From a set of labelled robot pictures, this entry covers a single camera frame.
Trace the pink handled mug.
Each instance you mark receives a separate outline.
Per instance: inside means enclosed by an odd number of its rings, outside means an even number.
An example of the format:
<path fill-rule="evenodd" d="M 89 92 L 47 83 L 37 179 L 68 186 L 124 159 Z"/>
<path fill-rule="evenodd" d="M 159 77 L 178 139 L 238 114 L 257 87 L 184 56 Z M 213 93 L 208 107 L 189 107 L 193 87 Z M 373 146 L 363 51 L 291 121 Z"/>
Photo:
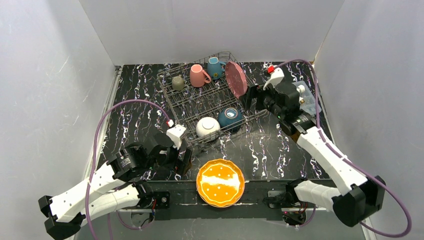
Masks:
<path fill-rule="evenodd" d="M 193 64 L 189 74 L 190 84 L 195 88 L 200 88 L 212 81 L 210 75 L 200 64 Z"/>

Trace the grey wire dish rack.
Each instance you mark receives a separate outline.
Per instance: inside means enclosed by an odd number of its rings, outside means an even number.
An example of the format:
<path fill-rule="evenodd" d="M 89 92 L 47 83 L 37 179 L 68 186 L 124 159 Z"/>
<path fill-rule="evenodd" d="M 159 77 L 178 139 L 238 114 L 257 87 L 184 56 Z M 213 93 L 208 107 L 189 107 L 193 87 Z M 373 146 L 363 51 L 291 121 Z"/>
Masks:
<path fill-rule="evenodd" d="M 189 83 L 190 68 L 194 64 L 199 64 L 206 68 L 209 57 L 203 57 L 188 63 L 179 63 L 169 69 L 159 70 L 157 80 L 160 83 L 168 106 L 170 107 L 175 121 L 186 127 L 185 141 L 189 146 L 205 149 L 212 145 L 213 142 L 226 134 L 229 130 L 215 131 L 217 138 L 210 139 L 210 134 L 204 137 L 198 137 L 196 133 L 196 125 L 201 118 L 212 117 L 217 119 L 219 113 L 228 108 L 236 108 L 242 113 L 242 125 L 249 122 L 255 122 L 259 118 L 265 116 L 265 110 L 255 109 L 255 100 L 252 100 L 249 110 L 244 110 L 243 99 L 237 99 L 231 92 L 226 77 L 222 76 L 219 79 L 206 83 L 202 87 L 193 87 Z M 172 78 L 182 75 L 184 79 L 184 89 L 175 91 L 172 89 Z"/>

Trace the teal bowl beige inside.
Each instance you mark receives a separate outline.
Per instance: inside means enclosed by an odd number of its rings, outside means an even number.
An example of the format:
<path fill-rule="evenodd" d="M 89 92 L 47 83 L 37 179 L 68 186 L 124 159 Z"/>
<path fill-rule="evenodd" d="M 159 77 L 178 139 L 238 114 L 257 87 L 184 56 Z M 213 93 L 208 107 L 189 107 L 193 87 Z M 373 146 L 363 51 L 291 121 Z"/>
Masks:
<path fill-rule="evenodd" d="M 237 132 L 242 126 L 243 115 L 234 107 L 227 107 L 218 114 L 218 123 L 223 131 Z"/>

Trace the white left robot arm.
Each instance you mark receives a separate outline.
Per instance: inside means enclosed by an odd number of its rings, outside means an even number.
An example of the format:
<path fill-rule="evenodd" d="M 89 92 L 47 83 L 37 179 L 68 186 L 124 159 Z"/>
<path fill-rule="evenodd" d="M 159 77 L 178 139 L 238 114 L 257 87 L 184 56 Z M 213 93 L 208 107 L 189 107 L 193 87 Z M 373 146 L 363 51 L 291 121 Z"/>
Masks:
<path fill-rule="evenodd" d="M 145 142 L 133 142 L 120 149 L 97 169 L 92 177 L 56 196 L 45 195 L 38 200 L 46 216 L 46 232 L 55 240 L 75 235 L 88 220 L 111 212 L 140 207 L 162 208 L 169 198 L 155 193 L 148 180 L 164 181 L 183 177 L 192 166 L 193 149 L 188 146 L 180 157 L 180 137 L 157 133 Z"/>

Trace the small grey cup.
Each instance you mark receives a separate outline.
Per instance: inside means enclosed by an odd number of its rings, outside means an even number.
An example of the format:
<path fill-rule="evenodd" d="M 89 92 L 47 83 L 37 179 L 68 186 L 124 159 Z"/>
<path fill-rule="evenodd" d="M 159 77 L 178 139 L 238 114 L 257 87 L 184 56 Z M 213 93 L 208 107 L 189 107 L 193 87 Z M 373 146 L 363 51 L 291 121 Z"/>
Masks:
<path fill-rule="evenodd" d="M 174 91 L 182 91 L 184 89 L 185 81 L 182 75 L 177 75 L 172 78 L 171 87 Z"/>

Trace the blue handled mug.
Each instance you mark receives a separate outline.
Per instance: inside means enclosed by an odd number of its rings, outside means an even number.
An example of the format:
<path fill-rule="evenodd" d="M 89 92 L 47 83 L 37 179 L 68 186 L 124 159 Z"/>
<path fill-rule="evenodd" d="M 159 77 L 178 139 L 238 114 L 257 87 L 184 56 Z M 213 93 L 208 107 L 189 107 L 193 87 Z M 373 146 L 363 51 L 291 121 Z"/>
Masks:
<path fill-rule="evenodd" d="M 225 74 L 226 63 L 220 61 L 218 57 L 213 56 L 208 59 L 207 73 L 212 80 L 217 80 Z"/>

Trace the orange polka dot plate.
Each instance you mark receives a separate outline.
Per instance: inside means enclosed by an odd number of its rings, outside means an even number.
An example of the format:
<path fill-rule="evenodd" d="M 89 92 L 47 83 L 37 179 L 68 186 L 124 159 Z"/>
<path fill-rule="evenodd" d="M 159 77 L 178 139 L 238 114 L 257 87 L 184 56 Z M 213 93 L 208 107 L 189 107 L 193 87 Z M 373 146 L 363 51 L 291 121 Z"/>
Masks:
<path fill-rule="evenodd" d="M 232 161 L 214 159 L 206 162 L 196 176 L 196 190 L 201 199 L 216 208 L 228 208 L 242 197 L 246 180 Z"/>

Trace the white bowl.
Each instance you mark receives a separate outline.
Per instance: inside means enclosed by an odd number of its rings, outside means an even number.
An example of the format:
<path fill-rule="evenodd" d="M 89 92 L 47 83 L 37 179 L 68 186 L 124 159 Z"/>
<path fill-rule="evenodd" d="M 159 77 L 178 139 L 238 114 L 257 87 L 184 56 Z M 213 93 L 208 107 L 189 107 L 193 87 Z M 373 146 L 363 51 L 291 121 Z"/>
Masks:
<path fill-rule="evenodd" d="M 219 131 L 221 126 L 219 122 L 213 117 L 203 117 L 196 124 L 196 134 L 199 138 L 210 135 L 209 138 L 211 140 L 215 140 L 217 138 L 214 132 Z"/>

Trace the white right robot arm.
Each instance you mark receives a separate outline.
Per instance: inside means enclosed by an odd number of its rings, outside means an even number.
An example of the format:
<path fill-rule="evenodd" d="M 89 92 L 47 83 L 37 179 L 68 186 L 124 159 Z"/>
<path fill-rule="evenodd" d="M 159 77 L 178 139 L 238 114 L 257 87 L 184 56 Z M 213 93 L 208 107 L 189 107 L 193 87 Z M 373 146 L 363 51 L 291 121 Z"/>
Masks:
<path fill-rule="evenodd" d="M 242 96 L 245 108 L 256 99 L 255 108 L 277 117 L 282 131 L 306 150 L 331 177 L 334 187 L 299 178 L 285 186 L 282 199 L 288 203 L 312 203 L 335 213 L 346 226 L 353 227 L 379 211 L 383 205 L 385 182 L 354 169 L 348 158 L 317 126 L 316 119 L 301 109 L 300 93 L 293 83 L 251 85 Z"/>

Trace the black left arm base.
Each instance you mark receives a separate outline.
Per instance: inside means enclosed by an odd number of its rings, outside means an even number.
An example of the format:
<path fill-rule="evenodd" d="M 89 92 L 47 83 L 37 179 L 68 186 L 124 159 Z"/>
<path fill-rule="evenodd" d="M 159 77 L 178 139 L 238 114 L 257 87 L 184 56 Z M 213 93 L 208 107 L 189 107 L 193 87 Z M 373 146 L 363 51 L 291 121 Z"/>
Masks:
<path fill-rule="evenodd" d="M 137 226 L 140 230 L 149 226 L 156 220 L 157 209 L 167 209 L 170 203 L 168 191 L 153 191 L 151 186 L 144 180 L 134 182 L 130 185 L 135 190 L 135 208 L 148 210 L 148 216 Z"/>

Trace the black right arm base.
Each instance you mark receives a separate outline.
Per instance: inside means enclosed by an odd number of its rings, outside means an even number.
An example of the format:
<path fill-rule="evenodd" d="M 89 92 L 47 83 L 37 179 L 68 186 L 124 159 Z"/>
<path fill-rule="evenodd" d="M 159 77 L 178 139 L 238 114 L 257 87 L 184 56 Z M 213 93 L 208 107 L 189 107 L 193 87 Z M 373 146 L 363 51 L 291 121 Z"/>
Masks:
<path fill-rule="evenodd" d="M 301 201 L 295 193 L 295 187 L 298 187 L 300 183 L 304 183 L 307 180 L 307 178 L 298 178 L 290 181 L 285 185 L 285 190 L 282 193 L 264 197 L 262 202 L 270 209 L 281 209 L 286 207 L 297 208 L 298 206 L 296 204 L 299 203 L 299 209 L 297 211 L 284 211 L 282 218 L 286 225 L 290 227 L 303 227 L 313 219 L 317 208 L 316 205 L 313 206 L 312 214 L 309 219 L 307 219 L 307 214 L 305 212 L 308 208 L 308 203 L 306 201 Z"/>

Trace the pink polka dot plate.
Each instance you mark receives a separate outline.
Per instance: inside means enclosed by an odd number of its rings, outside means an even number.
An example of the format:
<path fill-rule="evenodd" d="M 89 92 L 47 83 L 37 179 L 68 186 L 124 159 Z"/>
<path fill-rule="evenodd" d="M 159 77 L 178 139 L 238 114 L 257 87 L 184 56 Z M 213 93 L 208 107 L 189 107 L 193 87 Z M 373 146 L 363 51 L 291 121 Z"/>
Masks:
<path fill-rule="evenodd" d="M 248 90 L 246 74 L 239 64 L 228 61 L 225 65 L 225 78 L 233 95 L 239 99 Z"/>

